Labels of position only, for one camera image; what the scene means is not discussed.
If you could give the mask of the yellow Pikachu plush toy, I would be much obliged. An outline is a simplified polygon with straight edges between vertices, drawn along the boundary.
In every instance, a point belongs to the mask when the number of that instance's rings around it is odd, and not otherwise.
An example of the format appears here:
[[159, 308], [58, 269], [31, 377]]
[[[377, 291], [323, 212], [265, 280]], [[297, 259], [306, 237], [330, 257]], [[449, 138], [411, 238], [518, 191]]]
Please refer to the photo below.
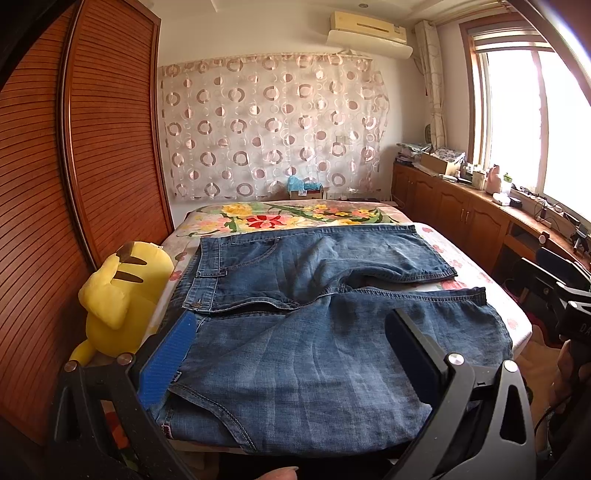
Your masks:
[[85, 366], [97, 353], [135, 353], [173, 268], [169, 255], [148, 242], [127, 242], [109, 255], [78, 292], [86, 339], [69, 359]]

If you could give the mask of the wooden sideboard cabinet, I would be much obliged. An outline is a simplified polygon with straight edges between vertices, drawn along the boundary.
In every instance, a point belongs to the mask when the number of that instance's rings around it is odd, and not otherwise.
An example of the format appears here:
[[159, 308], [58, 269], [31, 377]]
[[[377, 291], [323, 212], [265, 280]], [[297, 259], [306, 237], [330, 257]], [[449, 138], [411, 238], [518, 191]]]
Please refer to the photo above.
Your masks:
[[411, 220], [437, 229], [499, 283], [509, 278], [518, 259], [533, 261], [541, 247], [590, 269], [589, 254], [575, 251], [558, 231], [494, 203], [482, 191], [413, 166], [394, 163], [392, 198]]

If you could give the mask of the pink figurine on sill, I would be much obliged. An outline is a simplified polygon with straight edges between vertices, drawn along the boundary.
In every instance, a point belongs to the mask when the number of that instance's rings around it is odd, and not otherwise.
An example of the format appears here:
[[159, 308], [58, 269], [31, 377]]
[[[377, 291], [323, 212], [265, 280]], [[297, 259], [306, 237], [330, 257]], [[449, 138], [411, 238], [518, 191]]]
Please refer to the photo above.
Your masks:
[[502, 178], [498, 164], [494, 164], [487, 172], [485, 191], [489, 195], [494, 195], [502, 191]]

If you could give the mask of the cardboard box on cabinet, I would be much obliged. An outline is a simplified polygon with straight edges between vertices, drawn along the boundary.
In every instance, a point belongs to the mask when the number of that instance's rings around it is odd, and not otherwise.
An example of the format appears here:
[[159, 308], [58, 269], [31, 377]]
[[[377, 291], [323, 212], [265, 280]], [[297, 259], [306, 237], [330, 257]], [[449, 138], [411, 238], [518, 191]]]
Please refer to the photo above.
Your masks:
[[455, 176], [462, 161], [460, 159], [442, 159], [430, 153], [423, 153], [420, 163], [435, 174]]

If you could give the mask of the wooden louvered wardrobe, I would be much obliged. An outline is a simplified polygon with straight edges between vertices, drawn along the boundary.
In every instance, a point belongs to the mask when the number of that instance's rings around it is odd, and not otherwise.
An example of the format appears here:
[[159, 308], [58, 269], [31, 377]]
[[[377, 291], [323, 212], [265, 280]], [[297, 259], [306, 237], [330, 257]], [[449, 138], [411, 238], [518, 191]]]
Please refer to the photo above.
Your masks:
[[158, 146], [160, 21], [138, 1], [1, 5], [1, 417], [41, 444], [84, 336], [77, 293], [173, 224]]

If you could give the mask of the blue item on box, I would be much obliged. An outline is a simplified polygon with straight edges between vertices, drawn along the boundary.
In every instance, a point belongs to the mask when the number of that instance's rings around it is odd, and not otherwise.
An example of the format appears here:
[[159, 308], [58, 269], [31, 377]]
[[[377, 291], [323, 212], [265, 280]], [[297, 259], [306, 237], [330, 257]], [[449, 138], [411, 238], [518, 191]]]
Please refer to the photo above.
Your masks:
[[288, 192], [320, 192], [322, 191], [322, 184], [319, 182], [304, 181], [295, 175], [287, 178]]

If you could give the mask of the pink circle pattern curtain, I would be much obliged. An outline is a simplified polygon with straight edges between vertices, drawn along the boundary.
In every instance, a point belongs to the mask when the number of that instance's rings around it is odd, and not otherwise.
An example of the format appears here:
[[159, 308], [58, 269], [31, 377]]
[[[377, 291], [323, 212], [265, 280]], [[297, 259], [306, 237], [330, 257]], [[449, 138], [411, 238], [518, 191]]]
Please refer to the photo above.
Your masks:
[[177, 201], [274, 199], [297, 179], [376, 193], [390, 102], [372, 58], [217, 57], [159, 71], [162, 152]]

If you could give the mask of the window with wooden frame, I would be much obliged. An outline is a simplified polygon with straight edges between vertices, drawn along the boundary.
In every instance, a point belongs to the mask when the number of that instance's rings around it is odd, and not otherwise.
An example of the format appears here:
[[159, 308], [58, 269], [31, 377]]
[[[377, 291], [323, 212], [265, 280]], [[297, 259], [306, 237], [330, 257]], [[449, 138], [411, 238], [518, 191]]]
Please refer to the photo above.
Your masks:
[[579, 220], [590, 218], [590, 103], [550, 42], [516, 14], [460, 26], [473, 163]]

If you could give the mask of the white wall air conditioner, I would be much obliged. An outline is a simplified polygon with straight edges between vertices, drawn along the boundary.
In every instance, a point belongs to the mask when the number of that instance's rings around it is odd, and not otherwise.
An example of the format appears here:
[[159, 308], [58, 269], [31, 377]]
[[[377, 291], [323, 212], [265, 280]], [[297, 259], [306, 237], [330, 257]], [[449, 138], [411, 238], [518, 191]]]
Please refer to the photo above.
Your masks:
[[332, 13], [327, 44], [397, 60], [413, 55], [404, 27], [344, 11]]

